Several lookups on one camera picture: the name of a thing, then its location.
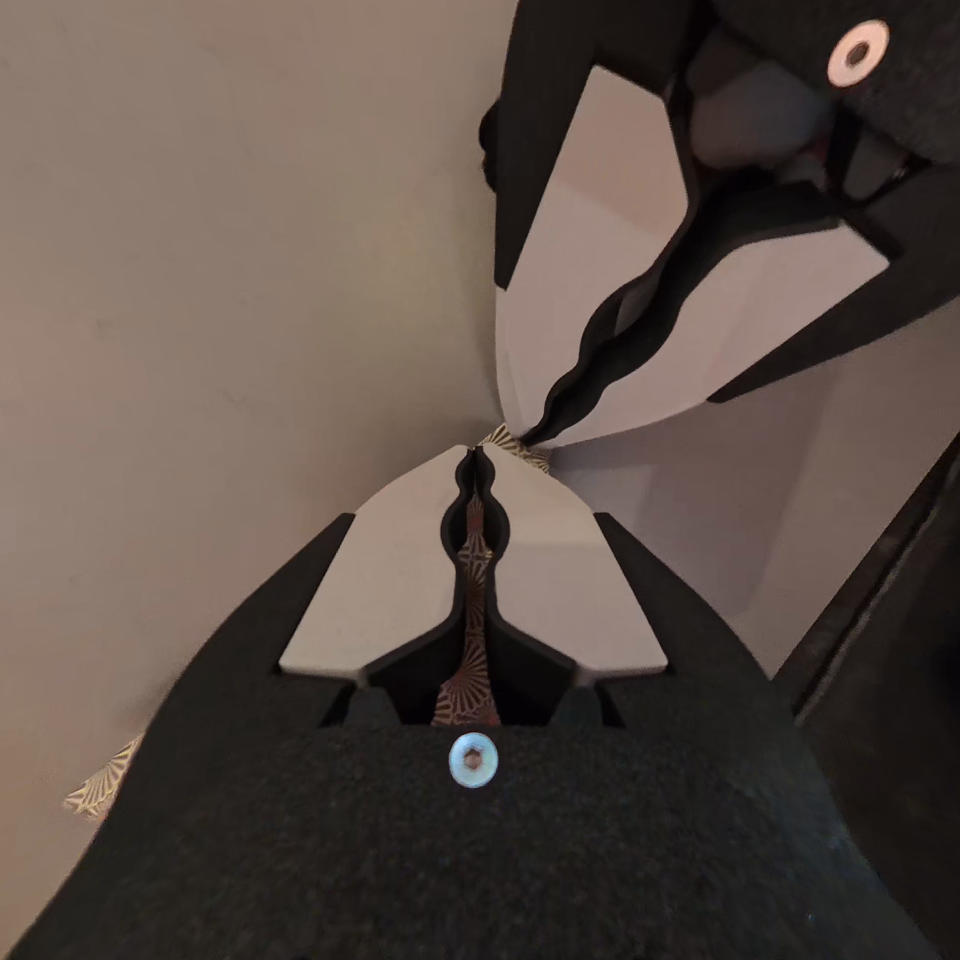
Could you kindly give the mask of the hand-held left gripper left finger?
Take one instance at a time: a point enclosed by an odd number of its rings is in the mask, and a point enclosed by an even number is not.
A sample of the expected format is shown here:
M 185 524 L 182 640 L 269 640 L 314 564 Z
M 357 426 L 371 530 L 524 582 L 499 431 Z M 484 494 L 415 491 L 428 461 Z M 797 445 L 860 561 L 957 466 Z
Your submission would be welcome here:
M 455 445 L 366 500 L 279 670 L 385 690 L 402 722 L 431 724 L 464 654 L 467 576 L 458 552 L 474 478 L 474 450 Z

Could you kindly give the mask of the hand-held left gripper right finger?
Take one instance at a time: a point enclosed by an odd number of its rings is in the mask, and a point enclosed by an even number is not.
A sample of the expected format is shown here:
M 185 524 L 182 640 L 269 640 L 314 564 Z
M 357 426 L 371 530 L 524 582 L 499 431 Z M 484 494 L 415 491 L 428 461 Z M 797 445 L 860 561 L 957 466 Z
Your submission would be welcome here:
M 492 443 L 478 448 L 488 677 L 501 721 L 544 725 L 565 694 L 668 665 L 592 509 Z

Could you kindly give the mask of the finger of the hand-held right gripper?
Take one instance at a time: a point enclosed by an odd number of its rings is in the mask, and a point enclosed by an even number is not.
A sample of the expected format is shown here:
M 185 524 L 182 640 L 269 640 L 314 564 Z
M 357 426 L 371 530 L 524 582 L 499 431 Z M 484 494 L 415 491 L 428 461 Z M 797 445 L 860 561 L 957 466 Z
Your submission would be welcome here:
M 498 394 L 514 437 L 542 421 L 594 313 L 654 265 L 689 205 L 664 100 L 593 66 L 511 279 L 495 297 Z
M 889 235 L 811 182 L 715 194 L 597 310 L 523 440 L 573 445 L 697 406 L 892 262 Z

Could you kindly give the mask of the gold patterned origami paper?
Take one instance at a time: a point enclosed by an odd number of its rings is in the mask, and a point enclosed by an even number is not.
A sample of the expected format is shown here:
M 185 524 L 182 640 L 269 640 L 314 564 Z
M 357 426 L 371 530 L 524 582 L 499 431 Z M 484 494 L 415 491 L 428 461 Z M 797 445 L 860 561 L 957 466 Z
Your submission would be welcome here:
M 484 507 L 474 479 L 474 492 L 466 508 L 466 536 L 458 552 L 459 564 L 466 576 L 466 620 L 462 662 L 456 673 L 439 691 L 434 720 L 431 724 L 454 726 L 472 723 L 498 724 L 494 695 L 488 675 L 485 613 L 483 608 L 486 571 L 493 552 L 482 533 Z M 343 535 L 334 538 L 334 551 Z

